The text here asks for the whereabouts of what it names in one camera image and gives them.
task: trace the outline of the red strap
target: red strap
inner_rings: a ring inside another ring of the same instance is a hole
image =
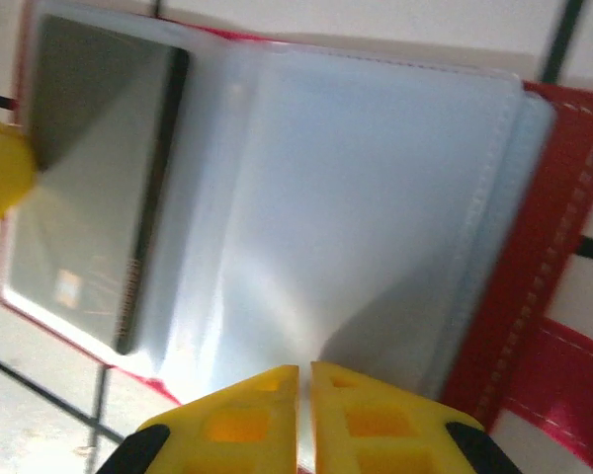
[[[490,427],[593,205],[593,93],[529,84],[557,118],[441,401]]]
[[[593,341],[545,319],[524,347],[505,407],[593,468]]]

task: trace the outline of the white stitching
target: white stitching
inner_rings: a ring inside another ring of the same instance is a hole
[[[576,106],[568,102],[555,104],[561,107],[565,107],[576,113],[583,113],[593,117],[593,111],[585,107]],[[589,152],[587,153],[587,156],[585,158],[584,166],[588,166],[589,168],[593,169],[593,144],[589,148]],[[577,208],[584,202],[584,199],[586,198],[586,191],[584,189],[588,188],[592,184],[593,180],[591,179],[591,175],[585,170],[583,170],[580,177],[583,177],[585,174],[588,175],[588,179],[578,180],[578,183],[575,185],[575,188],[571,193],[571,202],[567,204],[564,214],[560,219],[560,223],[558,224],[558,227],[553,235],[552,246],[547,247],[545,253],[543,254],[543,261],[539,265],[538,274],[535,276],[530,285],[530,290],[527,292],[526,301],[521,306],[518,312],[518,317],[512,323],[510,332],[507,335],[506,341],[504,342],[503,349],[500,351],[499,359],[494,364],[494,368],[490,373],[489,380],[486,382],[485,387],[483,388],[481,393],[496,393],[495,389],[488,389],[487,387],[488,385],[494,386],[498,384],[498,382],[501,380],[501,372],[503,370],[499,370],[497,367],[499,365],[503,366],[503,364],[507,363],[507,359],[509,359],[509,357],[513,353],[513,351],[511,350],[519,342],[520,334],[527,325],[527,321],[529,320],[529,316],[531,314],[532,306],[539,299],[538,292],[545,287],[545,281],[551,277],[551,273],[544,272],[543,268],[545,264],[551,265],[555,260],[555,257],[558,254],[558,250],[564,243],[568,231],[573,224]],[[489,404],[487,403],[486,398],[487,397],[485,395],[480,395],[479,399],[477,400],[474,411],[472,412],[472,415],[478,420],[481,420],[487,413]]]
[[[531,413],[532,415],[534,415],[536,418],[539,418],[539,419],[543,420],[548,425],[552,425],[553,427],[559,429],[563,434],[569,436],[572,439],[573,442],[575,442],[577,445],[583,447],[585,449],[585,451],[586,451],[587,456],[590,457],[593,460],[593,451],[590,449],[590,447],[588,446],[588,444],[586,444],[584,441],[581,441],[577,437],[577,435],[573,434],[569,430],[565,430],[560,424],[556,423],[554,420],[551,420],[551,419],[545,417],[544,415],[541,415],[540,413],[535,412],[530,407],[528,407],[526,405],[523,405],[521,402],[519,402],[515,398],[513,398],[513,397],[507,397],[507,400],[509,400],[512,403],[515,403],[516,405],[518,405],[522,409],[527,410],[529,413]]]
[[[552,336],[553,338],[555,338],[555,339],[558,339],[559,341],[563,341],[564,343],[566,343],[566,344],[569,344],[569,345],[570,345],[570,346],[572,346],[573,348],[576,348],[576,349],[578,349],[578,350],[580,350],[580,351],[584,352],[584,353],[585,353],[585,354],[587,354],[588,356],[591,356],[591,357],[593,357],[593,353],[591,353],[591,352],[590,352],[590,351],[588,351],[587,349],[584,349],[583,347],[581,347],[581,346],[578,346],[577,344],[575,344],[575,343],[572,343],[571,341],[568,341],[567,339],[565,339],[565,338],[562,338],[561,336],[558,336],[558,335],[556,335],[556,334],[552,333],[551,331],[548,331],[547,329],[541,329],[541,332],[543,332],[543,333],[545,333],[545,334],[548,334],[548,335]]]

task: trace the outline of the tile floor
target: tile floor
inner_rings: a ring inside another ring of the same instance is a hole
[[[0,0],[0,106],[13,90],[13,63],[24,0]],[[87,0],[106,8],[194,24],[330,45],[405,51],[539,77],[563,1],[468,0]],[[593,88],[593,1],[568,51],[561,83]],[[0,108],[0,119],[8,112]],[[587,229],[593,237],[593,219]],[[565,285],[576,286],[573,262]],[[584,298],[593,300],[593,286]],[[560,296],[553,311],[570,312]],[[160,395],[0,307],[0,474],[94,472],[117,442],[149,416],[171,408]],[[517,424],[508,419],[504,424]],[[533,469],[537,462],[528,461]]]

